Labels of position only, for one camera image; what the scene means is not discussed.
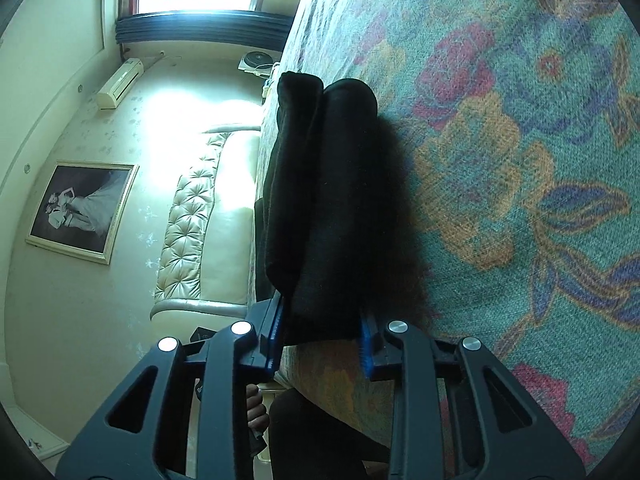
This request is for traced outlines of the left hand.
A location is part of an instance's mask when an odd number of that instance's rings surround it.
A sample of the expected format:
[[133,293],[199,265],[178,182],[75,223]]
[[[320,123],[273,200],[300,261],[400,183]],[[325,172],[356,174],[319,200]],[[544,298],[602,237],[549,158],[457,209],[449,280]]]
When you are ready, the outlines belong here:
[[247,426],[254,434],[262,436],[268,430],[270,417],[258,385],[246,386],[246,416]]

